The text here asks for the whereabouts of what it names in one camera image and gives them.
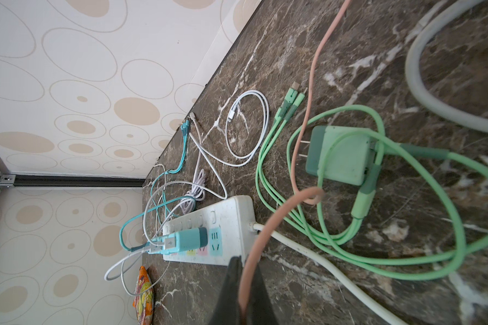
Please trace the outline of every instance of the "black strip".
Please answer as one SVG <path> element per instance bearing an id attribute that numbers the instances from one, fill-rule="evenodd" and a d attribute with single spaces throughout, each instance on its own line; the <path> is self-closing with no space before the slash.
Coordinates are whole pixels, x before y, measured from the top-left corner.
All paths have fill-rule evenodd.
<path id="1" fill-rule="evenodd" d="M 14 186 L 143 187 L 144 178 L 16 175 Z"/>

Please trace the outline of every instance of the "wall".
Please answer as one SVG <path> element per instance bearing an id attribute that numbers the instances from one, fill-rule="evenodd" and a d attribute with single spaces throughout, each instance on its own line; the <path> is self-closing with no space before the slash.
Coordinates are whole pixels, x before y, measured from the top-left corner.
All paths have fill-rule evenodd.
<path id="1" fill-rule="evenodd" d="M 132 189 L 22 190 L 0 193 L 0 323 L 135 324 L 132 299 L 106 270 L 126 255 L 120 226 L 142 212 Z M 142 223 L 126 228 L 140 245 Z M 135 288 L 138 266 L 126 274 Z"/>
<path id="2" fill-rule="evenodd" d="M 259 3 L 0 1 L 0 157 L 145 177 Z"/>

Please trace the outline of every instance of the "power strip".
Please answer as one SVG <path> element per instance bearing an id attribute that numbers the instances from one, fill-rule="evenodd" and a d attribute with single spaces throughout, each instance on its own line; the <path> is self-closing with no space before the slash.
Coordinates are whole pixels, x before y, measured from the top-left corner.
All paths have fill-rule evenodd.
<path id="1" fill-rule="evenodd" d="M 185 229 L 204 227 L 208 245 L 198 250 L 164 255 L 165 261 L 228 265 L 234 256 L 246 261 L 258 234 L 253 230 L 253 200 L 246 195 L 224 201 L 172 219 L 163 226 L 163 236 Z"/>

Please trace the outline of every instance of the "blue outlet label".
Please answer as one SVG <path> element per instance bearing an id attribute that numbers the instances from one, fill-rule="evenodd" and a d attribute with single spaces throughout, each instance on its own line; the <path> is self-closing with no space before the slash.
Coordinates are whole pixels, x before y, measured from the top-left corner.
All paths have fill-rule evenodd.
<path id="1" fill-rule="evenodd" d="M 222 256 L 221 228 L 212 228 L 208 233 L 208 254 L 210 256 Z"/>

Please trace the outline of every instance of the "green charger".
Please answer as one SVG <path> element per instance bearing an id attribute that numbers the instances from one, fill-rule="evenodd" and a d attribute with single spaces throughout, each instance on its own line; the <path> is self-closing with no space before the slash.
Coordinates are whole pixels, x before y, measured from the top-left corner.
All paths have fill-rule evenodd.
<path id="1" fill-rule="evenodd" d="M 371 137 L 357 134 L 340 141 L 333 149 L 326 166 L 325 154 L 334 141 L 345 133 L 357 131 L 358 127 L 319 125 L 313 128 L 311 143 L 307 153 L 306 172 L 318 176 L 324 169 L 324 177 L 352 185 L 362 185 L 371 169 L 375 151 L 372 150 Z"/>

